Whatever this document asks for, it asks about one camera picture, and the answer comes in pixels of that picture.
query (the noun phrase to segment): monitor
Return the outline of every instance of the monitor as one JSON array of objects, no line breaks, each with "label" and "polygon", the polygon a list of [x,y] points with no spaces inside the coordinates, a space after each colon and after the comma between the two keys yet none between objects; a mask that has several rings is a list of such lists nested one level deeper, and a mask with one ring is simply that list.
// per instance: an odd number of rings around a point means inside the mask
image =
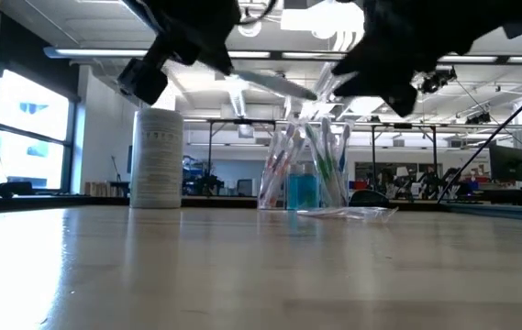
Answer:
[{"label": "monitor", "polygon": [[522,149],[492,145],[489,158],[491,179],[522,182]]}]

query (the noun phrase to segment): wooden table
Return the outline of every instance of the wooden table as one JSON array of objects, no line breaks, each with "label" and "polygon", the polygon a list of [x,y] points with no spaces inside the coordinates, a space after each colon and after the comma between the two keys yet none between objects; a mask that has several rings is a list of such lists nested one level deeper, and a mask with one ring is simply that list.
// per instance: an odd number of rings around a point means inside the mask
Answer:
[{"label": "wooden table", "polygon": [[522,221],[0,214],[0,329],[522,329]]}]

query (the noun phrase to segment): blue liquid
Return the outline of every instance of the blue liquid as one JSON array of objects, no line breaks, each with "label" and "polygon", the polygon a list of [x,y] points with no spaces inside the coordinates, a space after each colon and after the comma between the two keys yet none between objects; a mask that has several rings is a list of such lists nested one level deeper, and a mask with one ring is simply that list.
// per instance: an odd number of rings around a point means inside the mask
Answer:
[{"label": "blue liquid", "polygon": [[318,206],[317,177],[311,174],[290,174],[287,178],[287,209],[310,209]]}]

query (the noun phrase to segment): ceiling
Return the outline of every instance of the ceiling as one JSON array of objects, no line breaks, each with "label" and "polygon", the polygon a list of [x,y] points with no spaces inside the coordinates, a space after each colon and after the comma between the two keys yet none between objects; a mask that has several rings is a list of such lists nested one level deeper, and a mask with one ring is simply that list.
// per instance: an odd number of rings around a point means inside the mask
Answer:
[{"label": "ceiling", "polygon": [[[282,8],[280,5],[277,6],[276,16]],[[115,0],[10,0],[3,2],[2,10],[56,47],[146,49],[154,40],[154,34]],[[315,38],[309,31],[281,30],[279,23],[265,21],[260,34],[254,38],[244,37],[235,29],[228,38],[227,46],[229,50],[332,50],[335,39]],[[498,29],[477,40],[472,54],[522,55],[522,37],[508,40],[504,32]],[[88,61],[94,67],[95,74],[112,88],[116,88],[115,78],[126,62]],[[288,79],[312,88],[320,77],[324,63],[235,60],[234,65],[242,70],[284,72]],[[179,104],[187,116],[195,109],[209,110],[211,115],[219,114],[221,105],[229,104],[226,88],[222,88],[221,82],[216,82],[215,73],[207,67],[168,63],[165,70],[182,92]],[[472,111],[469,109],[476,105],[476,100],[479,103],[489,102],[492,115],[501,121],[511,112],[510,102],[522,96],[522,66],[457,66],[456,72],[462,86],[454,83],[442,89],[440,94],[423,97],[408,120],[445,122],[457,116],[465,117],[467,111]],[[497,85],[501,87],[501,92],[496,91]],[[244,92],[244,97],[247,104],[283,105],[282,97],[253,86]],[[377,114],[383,120],[400,120],[382,107]]]}]

